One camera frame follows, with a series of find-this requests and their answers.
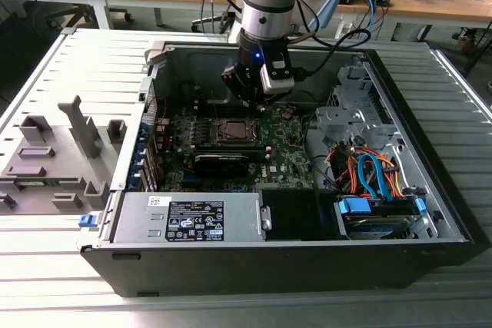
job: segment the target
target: white label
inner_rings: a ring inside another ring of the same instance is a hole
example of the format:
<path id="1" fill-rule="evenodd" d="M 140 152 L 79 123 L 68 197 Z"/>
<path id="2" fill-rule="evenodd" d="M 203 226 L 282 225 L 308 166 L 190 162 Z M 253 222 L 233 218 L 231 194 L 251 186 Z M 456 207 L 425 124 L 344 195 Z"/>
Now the white label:
<path id="1" fill-rule="evenodd" d="M 149 196 L 148 207 L 168 207 L 171 202 L 170 196 Z"/>
<path id="2" fill-rule="evenodd" d="M 19 186 L 45 186 L 44 182 L 15 182 Z"/>

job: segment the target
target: slotted metal table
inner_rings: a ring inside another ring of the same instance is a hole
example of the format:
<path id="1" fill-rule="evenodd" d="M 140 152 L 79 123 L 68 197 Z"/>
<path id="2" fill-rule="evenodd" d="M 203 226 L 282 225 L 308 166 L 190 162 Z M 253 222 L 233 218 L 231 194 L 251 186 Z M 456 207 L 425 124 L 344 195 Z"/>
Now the slotted metal table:
<path id="1" fill-rule="evenodd" d="M 147 74 L 150 41 L 177 38 L 227 41 L 220 35 L 64 31 L 0 118 L 0 168 L 15 152 L 22 137 L 17 126 L 27 114 L 69 124 L 57 107 L 64 97 L 79 94 L 82 112 L 97 125 L 125 119 Z M 380 55 L 492 237 L 492 112 L 439 51 L 421 43 L 366 47 Z M 78 216 L 0 217 L 2 326 L 41 319 L 50 326 L 492 326 L 492 250 L 405 290 L 125 299 L 79 256 L 80 235 Z"/>

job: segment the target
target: power supply label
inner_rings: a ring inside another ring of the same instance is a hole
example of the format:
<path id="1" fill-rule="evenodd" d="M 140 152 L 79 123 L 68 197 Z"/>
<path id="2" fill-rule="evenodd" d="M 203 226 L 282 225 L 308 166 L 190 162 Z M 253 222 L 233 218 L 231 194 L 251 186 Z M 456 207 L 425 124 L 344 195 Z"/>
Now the power supply label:
<path id="1" fill-rule="evenodd" d="M 169 203 L 166 240 L 223 241 L 223 201 L 172 201 Z"/>

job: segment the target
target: blue tab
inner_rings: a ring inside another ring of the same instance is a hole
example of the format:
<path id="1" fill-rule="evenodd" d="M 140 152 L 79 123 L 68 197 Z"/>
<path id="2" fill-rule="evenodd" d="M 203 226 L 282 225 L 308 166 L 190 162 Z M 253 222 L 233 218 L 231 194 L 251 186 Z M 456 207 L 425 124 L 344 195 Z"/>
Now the blue tab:
<path id="1" fill-rule="evenodd" d="M 427 210 L 427 207 L 425 206 L 424 200 L 418 198 L 415 200 L 415 205 L 417 206 L 417 209 L 422 213 L 423 211 Z"/>
<path id="2" fill-rule="evenodd" d="M 371 206 L 367 199 L 362 197 L 347 197 L 344 199 L 348 203 L 348 207 L 351 209 L 351 213 L 370 213 Z"/>
<path id="3" fill-rule="evenodd" d="M 338 206 L 339 206 L 339 208 L 340 208 L 340 212 L 341 212 L 342 214 L 346 214 L 346 213 L 348 213 L 348 206 L 347 206 L 347 204 L 345 203 L 345 201 L 344 201 L 344 200 L 342 200 L 342 201 L 338 201 Z"/>
<path id="4" fill-rule="evenodd" d="M 346 197 L 342 201 L 338 202 L 340 212 L 346 213 L 370 213 L 371 206 L 367 199 L 362 197 Z"/>
<path id="5" fill-rule="evenodd" d="M 98 217 L 92 214 L 83 214 L 78 221 L 78 226 L 80 228 L 89 228 L 89 227 L 97 227 L 96 221 Z"/>

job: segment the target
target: motherboard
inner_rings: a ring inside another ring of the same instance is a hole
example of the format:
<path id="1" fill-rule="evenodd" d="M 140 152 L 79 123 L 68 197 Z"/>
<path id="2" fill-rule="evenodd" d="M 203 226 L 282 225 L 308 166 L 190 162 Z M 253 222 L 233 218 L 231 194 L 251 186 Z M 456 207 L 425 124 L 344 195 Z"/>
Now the motherboard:
<path id="1" fill-rule="evenodd" d="M 293 108 L 267 108 L 254 118 L 213 107 L 210 114 L 182 108 L 168 118 L 161 140 L 165 192 L 252 192 L 312 188 Z"/>

